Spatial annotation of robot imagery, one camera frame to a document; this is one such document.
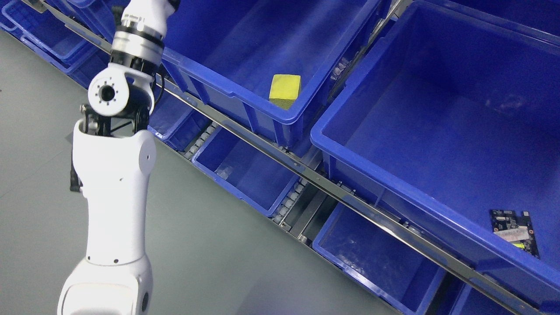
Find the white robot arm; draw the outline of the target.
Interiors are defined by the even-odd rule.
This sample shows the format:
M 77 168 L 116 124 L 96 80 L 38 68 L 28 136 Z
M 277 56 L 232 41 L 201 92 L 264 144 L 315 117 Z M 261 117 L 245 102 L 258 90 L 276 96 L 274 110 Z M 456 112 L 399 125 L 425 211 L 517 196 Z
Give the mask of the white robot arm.
M 122 10 L 107 67 L 88 86 L 73 128 L 70 189 L 87 200 L 86 253 L 66 279 L 59 315 L 146 315 L 153 291 L 145 249 L 149 179 L 156 163 L 147 129 L 167 20 L 178 0 L 132 0 Z

